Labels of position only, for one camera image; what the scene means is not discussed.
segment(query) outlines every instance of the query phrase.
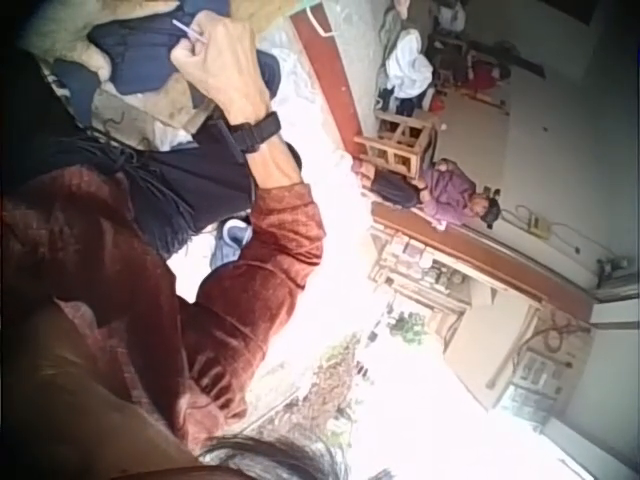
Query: hand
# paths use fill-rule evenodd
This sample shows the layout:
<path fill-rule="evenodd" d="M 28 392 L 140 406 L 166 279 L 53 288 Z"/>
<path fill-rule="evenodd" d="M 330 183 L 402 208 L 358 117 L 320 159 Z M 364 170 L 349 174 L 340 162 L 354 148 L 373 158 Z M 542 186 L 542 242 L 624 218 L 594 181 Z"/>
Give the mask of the hand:
<path fill-rule="evenodd" d="M 436 170 L 446 172 L 447 170 L 449 170 L 449 162 L 447 162 L 447 160 L 445 160 L 444 158 L 442 160 L 438 160 L 436 162 Z"/>
<path fill-rule="evenodd" d="M 409 181 L 413 183 L 416 187 L 418 187 L 420 190 L 427 188 L 427 181 L 422 177 L 418 177 L 414 180 L 409 180 Z"/>
<path fill-rule="evenodd" d="M 251 27 L 203 11 L 190 28 L 207 42 L 180 40 L 171 51 L 176 68 L 222 108 L 232 125 L 261 120 L 269 112 L 270 101 L 260 76 Z"/>
<path fill-rule="evenodd" d="M 427 203 L 429 200 L 431 200 L 431 193 L 429 193 L 429 190 L 421 190 L 420 203 Z"/>

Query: white cloth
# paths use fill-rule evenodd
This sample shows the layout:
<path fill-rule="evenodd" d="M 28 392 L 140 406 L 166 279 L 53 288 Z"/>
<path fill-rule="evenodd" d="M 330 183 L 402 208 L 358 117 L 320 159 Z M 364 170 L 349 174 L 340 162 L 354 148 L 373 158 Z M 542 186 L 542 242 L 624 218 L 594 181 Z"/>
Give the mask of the white cloth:
<path fill-rule="evenodd" d="M 420 33 L 413 28 L 400 34 L 396 47 L 386 61 L 387 88 L 393 88 L 397 98 L 413 98 L 431 83 L 433 67 L 420 54 Z"/>
<path fill-rule="evenodd" d="M 467 23 L 467 14 L 458 3 L 455 8 L 438 7 L 438 22 L 440 28 L 453 33 L 460 33 Z"/>

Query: finger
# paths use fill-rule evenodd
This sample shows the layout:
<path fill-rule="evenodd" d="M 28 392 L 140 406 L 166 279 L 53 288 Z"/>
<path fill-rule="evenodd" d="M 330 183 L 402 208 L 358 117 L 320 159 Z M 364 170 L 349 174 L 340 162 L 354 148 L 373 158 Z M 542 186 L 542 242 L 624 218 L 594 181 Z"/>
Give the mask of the finger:
<path fill-rule="evenodd" d="M 224 17 L 221 17 L 210 10 L 202 10 L 194 17 L 193 22 L 191 22 L 189 27 L 194 32 L 198 32 L 203 36 L 206 36 L 206 31 L 215 26 L 215 24 L 220 22 L 223 18 Z"/>
<path fill-rule="evenodd" d="M 194 56 L 194 45 L 188 38 L 181 38 L 178 44 L 173 47 L 169 58 L 171 62 L 176 66 L 176 68 L 180 68 L 180 65 L 184 65 L 185 62 L 188 62 Z"/>

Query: trees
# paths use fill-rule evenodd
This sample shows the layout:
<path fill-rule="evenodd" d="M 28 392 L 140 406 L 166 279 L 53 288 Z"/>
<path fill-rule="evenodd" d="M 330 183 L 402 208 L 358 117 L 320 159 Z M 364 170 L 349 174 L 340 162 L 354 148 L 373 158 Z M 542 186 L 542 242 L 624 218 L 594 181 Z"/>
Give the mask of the trees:
<path fill-rule="evenodd" d="M 427 336 L 425 317 L 416 312 L 400 312 L 389 331 L 394 337 L 402 338 L 407 345 L 422 345 Z"/>

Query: blue fabric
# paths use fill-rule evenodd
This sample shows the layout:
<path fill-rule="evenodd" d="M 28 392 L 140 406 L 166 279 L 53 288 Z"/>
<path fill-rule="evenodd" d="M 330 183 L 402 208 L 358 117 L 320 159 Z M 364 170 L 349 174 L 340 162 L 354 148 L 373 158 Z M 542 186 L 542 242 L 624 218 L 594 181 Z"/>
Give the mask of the blue fabric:
<path fill-rule="evenodd" d="M 209 260 L 209 266 L 211 271 L 221 267 L 225 263 L 234 262 L 240 256 L 242 248 L 249 243 L 253 229 L 251 225 L 248 225 L 240 220 L 230 220 L 238 222 L 239 224 L 231 226 L 227 222 L 218 227 L 216 232 L 216 245 L 213 249 L 213 254 Z"/>
<path fill-rule="evenodd" d="M 181 0 L 180 5 L 169 13 L 94 27 L 89 32 L 89 40 L 111 59 L 109 80 L 118 93 L 132 95 L 160 89 L 176 71 L 169 53 L 180 38 L 186 36 L 171 21 L 175 19 L 190 25 L 202 10 L 229 16 L 229 0 Z M 260 73 L 273 98 L 280 85 L 280 65 L 269 53 L 258 51 L 257 56 Z M 71 107 L 78 121 L 90 125 L 91 103 L 99 85 L 97 75 L 79 63 L 65 60 L 56 60 L 52 72 L 69 89 Z M 191 88 L 194 108 L 204 99 L 200 92 Z"/>

